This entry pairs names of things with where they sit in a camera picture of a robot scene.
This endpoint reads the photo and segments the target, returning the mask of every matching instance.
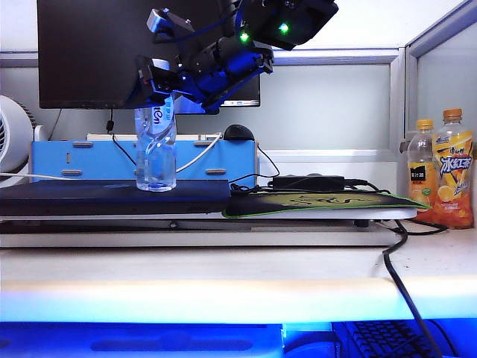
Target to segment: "black keyboard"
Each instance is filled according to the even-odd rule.
[[[430,345],[408,321],[345,322],[347,335],[364,358],[428,358]]]

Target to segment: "fan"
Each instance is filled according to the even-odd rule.
[[[44,139],[42,125],[13,99],[0,95],[0,172],[27,174],[32,140]],[[21,177],[0,177],[0,187],[25,181]]]

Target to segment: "mouse pad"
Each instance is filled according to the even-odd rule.
[[[233,196],[222,213],[228,218],[282,213],[292,210],[369,209],[415,207],[429,209],[417,201],[381,192],[272,192]]]

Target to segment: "black monitor screen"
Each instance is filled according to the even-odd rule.
[[[175,44],[154,44],[146,25],[160,7],[190,19],[195,30],[221,17],[217,0],[38,0],[41,108],[130,107],[136,57],[174,63],[177,55]],[[205,47],[219,37],[217,27],[199,40]],[[259,105],[258,76],[224,105]]]

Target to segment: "green led light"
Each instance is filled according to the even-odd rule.
[[[280,30],[280,32],[281,32],[282,34],[286,34],[286,33],[288,32],[288,30],[290,30],[290,28],[288,27],[288,25],[285,24],[285,23],[282,23],[282,24],[278,27],[278,29]]]
[[[245,43],[248,41],[248,39],[250,38],[250,36],[248,36],[248,34],[246,32],[242,32],[240,34],[240,40]]]

